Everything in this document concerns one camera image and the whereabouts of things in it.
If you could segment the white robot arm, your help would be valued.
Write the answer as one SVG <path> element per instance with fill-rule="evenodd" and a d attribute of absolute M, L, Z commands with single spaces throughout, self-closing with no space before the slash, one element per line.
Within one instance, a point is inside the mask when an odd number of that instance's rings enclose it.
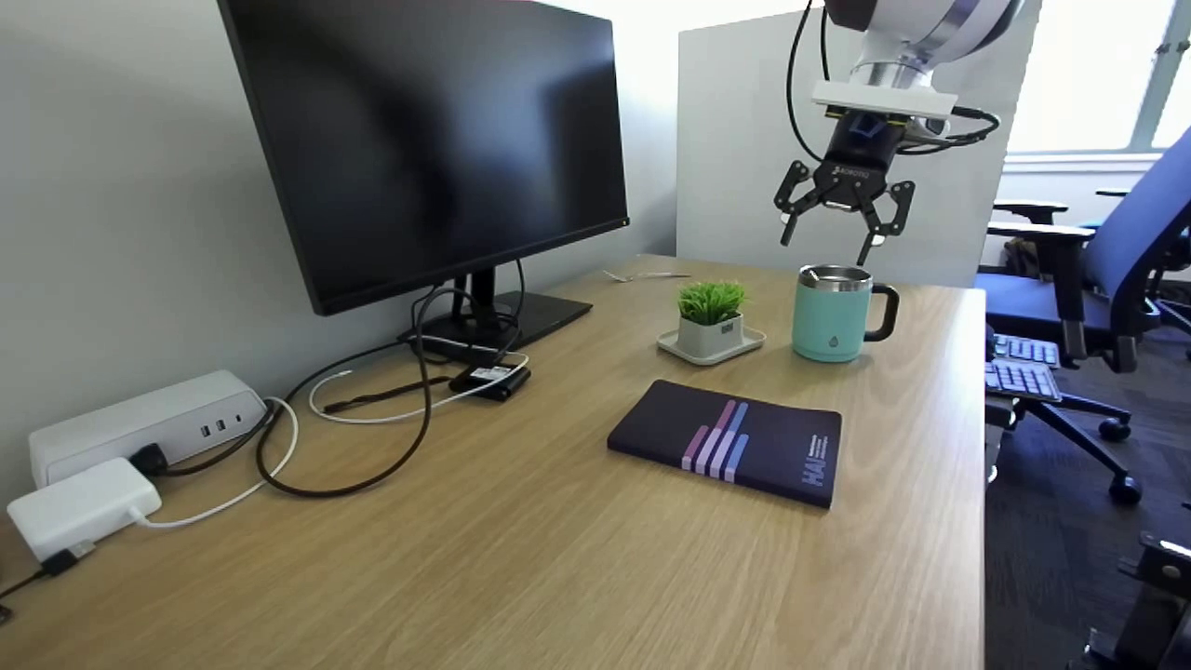
<path fill-rule="evenodd" d="M 992 44 L 1018 15 L 1018 0 L 821 0 L 817 24 L 857 29 L 865 52 L 846 79 L 817 64 L 812 100 L 834 123 L 826 151 L 814 151 L 786 109 L 795 144 L 812 163 L 791 158 L 774 190 L 774 207 L 791 237 L 812 207 L 857 212 L 866 222 L 857 261 L 899 233 L 915 182 L 891 180 L 897 157 L 933 157 L 985 141 L 1002 120 L 933 89 L 943 64 Z"/>

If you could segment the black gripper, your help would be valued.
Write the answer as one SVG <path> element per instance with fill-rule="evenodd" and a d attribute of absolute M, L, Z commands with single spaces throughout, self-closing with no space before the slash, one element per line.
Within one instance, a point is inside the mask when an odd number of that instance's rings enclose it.
<path fill-rule="evenodd" d="M 814 172 L 791 158 L 774 190 L 774 207 L 783 212 L 783 245 L 791 240 L 795 218 L 814 203 L 834 203 L 846 212 L 865 212 L 866 237 L 858 245 L 858 264 L 866 264 L 870 248 L 887 237 L 897 237 L 907 222 L 915 182 L 893 182 L 891 163 L 897 144 L 906 141 L 899 114 L 877 113 L 837 113 L 837 126 L 829 132 L 826 157 Z M 876 199 L 891 198 L 893 217 L 881 218 Z"/>

